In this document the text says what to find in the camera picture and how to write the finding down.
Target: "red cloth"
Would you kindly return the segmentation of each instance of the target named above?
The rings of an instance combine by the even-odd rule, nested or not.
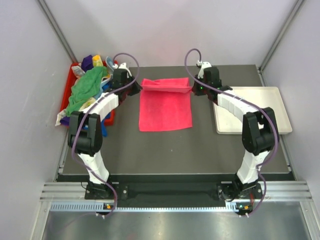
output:
[[[192,127],[189,79],[143,79],[139,130],[161,132]]]

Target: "towel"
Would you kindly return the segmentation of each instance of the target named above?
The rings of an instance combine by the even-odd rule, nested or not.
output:
[[[73,111],[78,111],[89,98],[99,93],[101,80],[107,74],[108,69],[105,66],[96,66],[79,78],[77,84],[71,87],[71,96],[66,107],[67,117]]]
[[[139,130],[173,131],[192,127],[189,79],[143,79]]]

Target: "green towel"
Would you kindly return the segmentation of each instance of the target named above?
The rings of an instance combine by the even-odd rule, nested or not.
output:
[[[72,93],[65,114],[69,117],[73,111],[78,111],[89,98],[98,94],[101,80],[107,75],[108,69],[105,66],[95,66],[88,70],[76,85],[71,87]]]

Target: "white wall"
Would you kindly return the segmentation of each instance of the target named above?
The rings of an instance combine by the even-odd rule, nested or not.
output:
[[[320,212],[320,1],[308,0],[263,76],[280,89],[293,132],[285,137],[293,168]]]
[[[259,66],[295,0],[46,2],[78,61],[128,52],[141,66],[182,66],[199,48],[215,65]]]
[[[0,239],[26,240],[57,169],[71,61],[35,0],[1,1],[0,22]]]

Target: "gray floor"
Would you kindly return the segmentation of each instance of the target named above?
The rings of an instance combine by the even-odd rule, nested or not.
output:
[[[224,85],[262,85],[255,65],[223,65],[218,69]],[[194,74],[199,71],[196,67],[191,70]],[[188,77],[183,66],[142,67],[138,81],[182,77]],[[127,97],[116,109],[115,124],[107,128],[101,154],[111,174],[227,174],[239,169],[245,152],[241,136],[217,134],[213,106],[206,96],[191,95],[192,128],[166,132],[139,131],[139,99],[139,95]],[[288,173],[281,147],[262,172]],[[63,174],[87,174],[72,160],[70,148]]]
[[[233,212],[115,212],[105,220],[81,215],[50,212],[42,240],[311,239],[298,202],[266,202],[250,218]]]

